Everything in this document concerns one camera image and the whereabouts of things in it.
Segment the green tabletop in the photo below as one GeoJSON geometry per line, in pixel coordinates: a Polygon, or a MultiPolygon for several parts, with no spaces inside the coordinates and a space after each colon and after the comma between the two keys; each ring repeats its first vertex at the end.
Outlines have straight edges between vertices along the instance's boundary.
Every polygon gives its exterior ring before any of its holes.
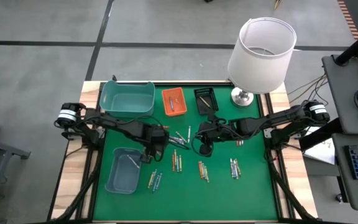
{"type": "MultiPolygon", "coordinates": [[[[187,138],[188,127],[194,134],[206,116],[200,116],[195,103],[193,90],[200,86],[183,87],[187,112],[184,115],[165,115],[161,91],[164,86],[156,86],[154,114],[164,126],[169,126],[170,134],[175,131],[187,138]]],[[[219,105],[217,116],[225,119],[259,117],[258,102],[245,109],[234,107],[230,102],[232,87],[214,87],[219,105]]],[[[152,119],[145,122],[155,123],[152,119]]],[[[182,156],[183,172],[172,171],[174,146],[168,145],[161,162],[142,164],[137,190],[123,195],[108,192],[105,185],[109,179],[113,150],[129,147],[142,150],[139,143],[125,138],[121,133],[108,131],[103,152],[103,161],[96,196],[94,220],[277,220],[275,199],[267,162],[264,160],[264,140],[259,133],[242,146],[234,141],[215,143],[211,157],[201,157],[192,150],[177,149],[182,156]],[[230,158],[237,158],[242,175],[238,180],[231,177],[230,158]],[[198,161],[208,167],[209,183],[200,179],[198,161]],[[147,189],[151,173],[157,169],[163,172],[159,189],[152,193],[147,189]]]]}

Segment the lamp base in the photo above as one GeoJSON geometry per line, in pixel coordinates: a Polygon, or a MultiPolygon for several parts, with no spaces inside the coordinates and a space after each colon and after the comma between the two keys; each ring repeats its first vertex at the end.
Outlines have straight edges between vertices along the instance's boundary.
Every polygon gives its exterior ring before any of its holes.
{"type": "Polygon", "coordinates": [[[252,103],[252,101],[254,100],[254,94],[248,93],[238,87],[235,87],[231,91],[230,99],[234,106],[243,108],[249,106],[252,103]]]}

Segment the table leg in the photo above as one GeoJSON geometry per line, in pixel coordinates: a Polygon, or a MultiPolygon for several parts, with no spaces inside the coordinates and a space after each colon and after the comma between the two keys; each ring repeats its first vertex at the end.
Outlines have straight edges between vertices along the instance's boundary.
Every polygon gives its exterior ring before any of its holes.
{"type": "Polygon", "coordinates": [[[305,151],[329,138],[333,133],[342,133],[342,126],[339,118],[334,119],[317,131],[299,139],[302,151],[305,151]]]}

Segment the paper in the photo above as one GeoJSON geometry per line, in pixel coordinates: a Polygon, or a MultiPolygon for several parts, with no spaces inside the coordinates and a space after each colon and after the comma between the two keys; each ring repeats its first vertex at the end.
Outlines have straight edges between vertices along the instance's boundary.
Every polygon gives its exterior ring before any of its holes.
{"type": "MultiPolygon", "coordinates": [[[[306,135],[312,133],[313,131],[316,131],[317,129],[319,128],[310,127],[306,135]]],[[[335,165],[335,147],[333,139],[327,139],[322,143],[313,146],[312,148],[306,150],[303,155],[312,159],[317,159],[319,161],[335,165]]]]}

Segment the wooden table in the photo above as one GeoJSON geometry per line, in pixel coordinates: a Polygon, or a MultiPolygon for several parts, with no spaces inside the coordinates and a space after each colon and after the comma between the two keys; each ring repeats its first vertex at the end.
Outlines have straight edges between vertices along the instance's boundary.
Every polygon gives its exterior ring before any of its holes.
{"type": "MultiPolygon", "coordinates": [[[[225,81],[208,81],[208,82],[218,83],[218,82],[225,82],[225,81]]],[[[88,108],[96,107],[96,102],[98,100],[98,95],[99,95],[100,83],[101,82],[98,81],[84,82],[81,91],[80,102],[85,104],[86,107],[88,108]]],[[[276,89],[275,91],[270,93],[270,99],[272,102],[274,113],[289,109],[290,107],[284,84],[280,86],[278,89],[276,89]]],[[[262,104],[264,107],[264,113],[268,114],[266,99],[264,95],[262,95],[262,104]]],[[[298,146],[298,141],[291,140],[290,144],[298,146]]],[[[71,151],[74,151],[75,149],[78,149],[80,146],[81,146],[81,140],[70,141],[67,149],[67,154],[70,153],[71,151]]],[[[66,158],[62,169],[62,174],[59,180],[60,182],[58,184],[58,190],[54,201],[51,218],[59,217],[79,192],[81,187],[81,181],[83,178],[83,173],[84,173],[86,152],[87,149],[82,149],[66,158]]],[[[294,149],[292,147],[288,147],[284,149],[282,152],[283,152],[283,160],[285,163],[285,170],[287,172],[288,183],[291,188],[291,191],[294,193],[295,197],[299,200],[302,206],[304,206],[312,216],[317,217],[317,211],[314,205],[313,195],[311,193],[308,175],[306,173],[306,168],[303,162],[303,156],[301,151],[294,149]]],[[[96,155],[97,152],[96,151],[93,152],[91,170],[94,167],[96,155]]],[[[279,191],[280,191],[279,192],[280,201],[283,208],[283,216],[289,217],[288,211],[286,209],[287,207],[286,198],[283,192],[281,190],[279,191]]],[[[89,189],[85,197],[83,214],[86,214],[86,211],[88,211],[90,192],[91,192],[91,188],[89,189]]]]}

